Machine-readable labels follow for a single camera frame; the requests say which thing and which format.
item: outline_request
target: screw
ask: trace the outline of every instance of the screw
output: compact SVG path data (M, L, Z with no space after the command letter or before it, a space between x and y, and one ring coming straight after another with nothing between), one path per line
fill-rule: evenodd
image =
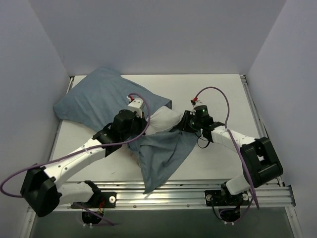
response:
M249 196L247 194L243 193L242 194L242 198L243 198L244 201L248 201Z
M114 204L114 203L115 203L115 197L114 197L114 196L111 196L111 197L109 198L109 202L110 202L111 204Z
M211 195L210 195L210 194L208 194L208 195L206 196L206 200L207 200L208 202L211 201Z

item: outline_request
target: white table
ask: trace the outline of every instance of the white table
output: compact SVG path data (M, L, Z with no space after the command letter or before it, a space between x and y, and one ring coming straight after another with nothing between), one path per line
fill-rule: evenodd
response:
M207 86L219 87L230 102L228 127L242 134L258 137L257 128L249 103L238 74L200 75L124 75L153 93L172 100L175 111L191 109L190 100ZM76 76L73 87L84 78ZM215 90L207 90L199 97L207 104L209 114L215 121L224 122L227 107L223 96ZM95 132L70 121L63 121L53 151L53 159L60 158L77 149ZM218 144L211 143L207 149L195 146L185 162L171 176L170 180L188 179L231 179L242 171L236 153ZM136 161L126 147L101 159L75 174L69 181L139 181L142 174Z

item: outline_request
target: white garment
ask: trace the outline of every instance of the white garment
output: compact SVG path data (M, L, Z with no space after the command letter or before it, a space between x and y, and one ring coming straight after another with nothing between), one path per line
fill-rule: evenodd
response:
M160 107L151 115L150 125L146 130L146 135L153 135L161 131L170 131L183 117L183 113L178 113L166 106Z

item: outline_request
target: gray floor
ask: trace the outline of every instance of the gray floor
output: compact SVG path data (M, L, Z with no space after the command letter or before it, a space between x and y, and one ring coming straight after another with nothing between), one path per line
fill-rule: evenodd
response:
M38 218L32 238L211 237L292 238L284 208L251 209L240 223L224 225L212 210L107 211L115 227L83 228L81 212L53 212Z

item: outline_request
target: gray cloth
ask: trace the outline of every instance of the gray cloth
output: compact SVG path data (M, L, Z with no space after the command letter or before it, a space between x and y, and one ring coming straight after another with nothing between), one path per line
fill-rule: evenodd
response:
M144 193L165 183L184 162L197 142L193 133L179 130L158 132L129 143L139 156Z
M120 110L127 108L129 101L126 97L130 93L143 96L150 106L151 114L162 106L171 109L169 99L153 94L122 78L118 72L104 67L87 75L53 109L60 119L79 122L99 131L112 122ZM129 144L141 161L145 193L168 180L192 151L196 140L194 134L173 131L145 135Z
M122 109L126 109L130 93L138 93L146 99L151 114L162 106L171 109L172 101L158 96L141 85L122 78L120 73L100 67L91 72L71 89L58 103L54 111L58 118L82 123L94 131L113 122ZM146 107L143 110L148 116Z

